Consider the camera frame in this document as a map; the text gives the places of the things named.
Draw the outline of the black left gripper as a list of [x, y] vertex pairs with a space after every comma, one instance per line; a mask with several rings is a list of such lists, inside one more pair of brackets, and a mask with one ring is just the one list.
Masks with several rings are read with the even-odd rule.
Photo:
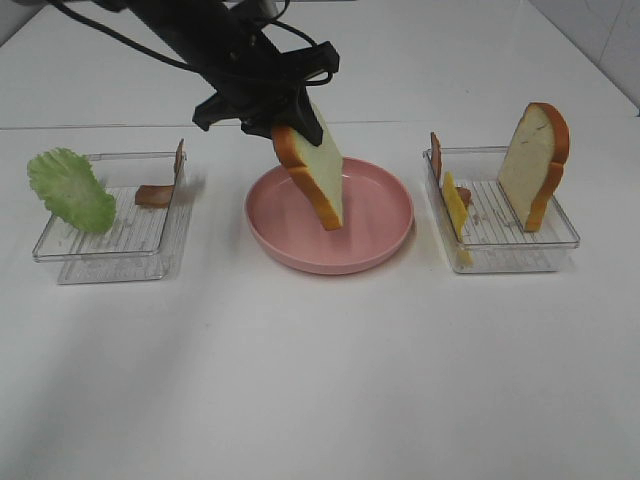
[[263, 77], [218, 73], [216, 93], [198, 105], [192, 117], [202, 130], [221, 120], [238, 119], [248, 135], [269, 135], [274, 126], [293, 128], [313, 146], [323, 140], [321, 127], [307, 92], [311, 77], [325, 73], [328, 82], [339, 70], [340, 56], [326, 41], [280, 53], [276, 71]]

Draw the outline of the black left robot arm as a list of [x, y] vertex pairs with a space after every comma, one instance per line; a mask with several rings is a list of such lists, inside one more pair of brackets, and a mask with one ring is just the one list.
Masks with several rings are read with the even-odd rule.
[[238, 119], [243, 132], [270, 137], [275, 125], [294, 128], [312, 145], [323, 129], [306, 90], [318, 73], [335, 73], [339, 55], [328, 42], [281, 52], [263, 33], [259, 4], [243, 1], [129, 1], [127, 8], [214, 89], [195, 108], [201, 129]]

